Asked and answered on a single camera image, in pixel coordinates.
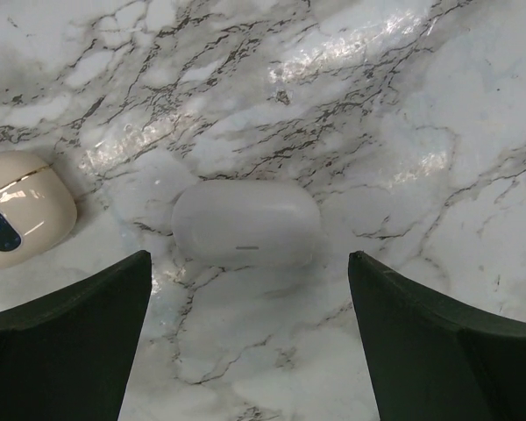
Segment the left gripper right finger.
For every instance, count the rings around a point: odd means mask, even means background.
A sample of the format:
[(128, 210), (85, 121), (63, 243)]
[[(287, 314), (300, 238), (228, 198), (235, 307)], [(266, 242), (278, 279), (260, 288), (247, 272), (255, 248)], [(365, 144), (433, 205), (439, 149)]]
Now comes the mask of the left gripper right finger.
[(382, 420), (526, 420), (526, 323), (351, 253), (348, 280)]

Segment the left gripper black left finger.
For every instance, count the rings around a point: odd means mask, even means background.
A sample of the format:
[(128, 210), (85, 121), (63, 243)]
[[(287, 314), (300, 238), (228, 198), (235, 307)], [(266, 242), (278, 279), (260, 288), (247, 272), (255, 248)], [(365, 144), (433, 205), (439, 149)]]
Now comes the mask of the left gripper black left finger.
[(138, 251), (0, 312), (0, 420), (116, 420), (152, 291)]

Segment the beige earbud charging case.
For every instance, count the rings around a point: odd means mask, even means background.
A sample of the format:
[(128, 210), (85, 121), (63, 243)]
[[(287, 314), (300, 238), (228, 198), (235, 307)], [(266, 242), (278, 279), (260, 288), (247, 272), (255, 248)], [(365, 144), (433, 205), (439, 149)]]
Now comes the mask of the beige earbud charging case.
[(0, 269), (51, 249), (76, 219), (75, 200), (43, 159), (24, 151), (0, 153)]

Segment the white earbud charging case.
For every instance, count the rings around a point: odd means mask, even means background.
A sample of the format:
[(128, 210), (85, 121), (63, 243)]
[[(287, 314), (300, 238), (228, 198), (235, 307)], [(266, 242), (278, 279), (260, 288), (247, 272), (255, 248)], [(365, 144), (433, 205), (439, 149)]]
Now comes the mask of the white earbud charging case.
[(261, 180), (210, 180), (183, 190), (171, 228), (182, 254), (224, 268), (303, 266), (322, 233), (306, 190)]

